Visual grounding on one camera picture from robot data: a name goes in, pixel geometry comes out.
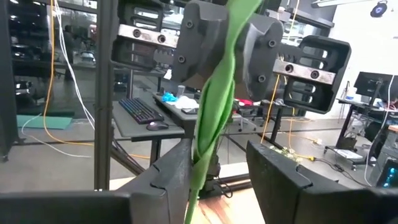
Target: computer tower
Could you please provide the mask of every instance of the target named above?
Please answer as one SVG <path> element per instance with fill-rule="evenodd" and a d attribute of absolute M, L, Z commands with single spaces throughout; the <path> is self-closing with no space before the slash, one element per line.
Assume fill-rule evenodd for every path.
<path fill-rule="evenodd" d="M 0 2 L 0 162 L 7 161 L 13 143 L 19 141 L 8 4 L 9 1 Z"/>

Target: black bolt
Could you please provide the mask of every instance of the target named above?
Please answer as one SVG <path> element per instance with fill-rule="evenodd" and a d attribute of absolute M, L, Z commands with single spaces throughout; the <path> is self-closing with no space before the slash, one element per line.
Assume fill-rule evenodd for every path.
<path fill-rule="evenodd" d="M 311 78 L 316 79 L 319 77 L 319 72 L 318 71 L 312 71 L 311 72 Z"/>
<path fill-rule="evenodd" d="M 265 75 L 260 75 L 258 80 L 259 80 L 259 82 L 264 82 L 266 80 L 266 76 Z"/>
<path fill-rule="evenodd" d="M 192 21 L 188 21 L 187 22 L 187 28 L 191 29 L 193 27 L 193 22 Z"/>
<path fill-rule="evenodd" d="M 141 36 L 141 31 L 139 29 L 135 29 L 135 30 L 133 30 L 132 35 L 134 37 L 138 38 Z"/>
<path fill-rule="evenodd" d="M 268 41 L 268 46 L 269 46 L 270 48 L 275 47 L 275 45 L 276 45 L 276 41 L 274 41 L 274 40 Z"/>
<path fill-rule="evenodd" d="M 159 41 L 159 43 L 163 44 L 166 41 L 166 37 L 164 35 L 159 35 L 157 37 L 157 41 Z"/>
<path fill-rule="evenodd" d="M 184 63 L 185 62 L 185 57 L 184 56 L 178 56 L 178 62 Z"/>
<path fill-rule="evenodd" d="M 293 72 L 293 65 L 286 65 L 285 71 L 286 72 Z"/>

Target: floor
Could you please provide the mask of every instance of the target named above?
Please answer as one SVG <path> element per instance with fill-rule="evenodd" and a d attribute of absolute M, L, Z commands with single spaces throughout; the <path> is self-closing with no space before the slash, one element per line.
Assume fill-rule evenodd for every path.
<path fill-rule="evenodd" d="M 321 128 L 327 128 L 324 121 L 312 121 L 310 124 L 320 124 Z M 296 123 L 296 128 L 303 126 L 305 129 L 309 123 Z M 238 142 L 243 147 L 248 140 L 259 142 L 261 138 L 257 134 L 241 134 L 236 130 L 238 125 L 230 127 L 230 138 Z M 44 131 L 39 129 L 27 129 L 26 134 L 35 136 L 42 141 L 51 141 Z M 85 122 L 73 123 L 70 128 L 64 131 L 52 131 L 52 134 L 62 140 L 82 140 L 93 139 L 93 131 L 90 125 Z M 323 154 L 323 147 L 315 146 L 309 140 L 321 139 L 324 145 L 335 144 L 339 130 L 332 131 L 301 131 L 294 133 L 291 137 L 291 145 L 298 154 L 311 155 L 315 157 L 324 157 L 325 159 L 341 164 L 357 181 L 364 183 L 364 167 L 359 166 L 356 171 L 350 170 L 350 164 L 336 157 L 334 153 Z M 171 147 L 178 143 L 179 139 L 165 140 L 162 142 L 162 153 L 166 153 Z M 289 135 L 285 133 L 278 134 L 277 142 L 283 146 L 289 146 Z M 52 149 L 51 147 L 36 144 L 34 140 L 27 137 L 28 146 L 14 146 L 9 153 L 9 161 L 0 164 L 0 192 L 25 192 L 25 191 L 43 191 L 43 190 L 89 190 L 93 189 L 94 170 L 93 146 L 74 146 L 68 144 L 54 144 L 58 150 L 69 154 L 91 156 L 91 158 L 79 158 L 66 156 Z M 360 139 L 359 144 L 368 143 Z M 131 154 L 141 156 L 150 155 L 150 142 L 121 141 L 121 145 Z M 223 139 L 219 149 L 221 164 L 232 164 L 244 162 L 245 153 L 231 141 Z M 148 167 L 147 159 L 136 158 L 143 166 Z M 356 182 L 347 179 L 340 173 L 333 171 L 329 166 L 323 163 L 302 161 L 302 164 L 321 175 L 331 179 L 338 179 L 340 183 L 352 188 L 360 187 Z M 111 179 L 120 179 L 132 177 L 124 167 L 116 161 L 111 161 Z"/>

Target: computer monitor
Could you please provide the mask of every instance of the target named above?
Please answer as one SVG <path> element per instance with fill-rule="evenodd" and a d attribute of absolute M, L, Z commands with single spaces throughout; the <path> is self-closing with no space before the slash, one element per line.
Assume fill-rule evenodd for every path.
<path fill-rule="evenodd" d="M 388 159 L 383 171 L 377 180 L 376 187 L 397 188 L 398 187 L 398 161 Z"/>
<path fill-rule="evenodd" d="M 376 98 L 380 98 L 384 101 L 388 99 L 388 87 L 390 85 L 391 79 L 394 78 L 393 75 L 387 74 L 378 74 L 378 73 L 369 73 L 369 72 L 360 72 L 354 87 L 356 88 L 356 93 L 363 96 L 373 97 L 375 96 L 375 91 L 377 91 L 377 84 L 380 82 L 381 86 L 379 89 L 379 93 L 376 93 Z M 391 90 L 397 88 L 398 86 L 398 78 L 393 80 L 391 85 Z"/>

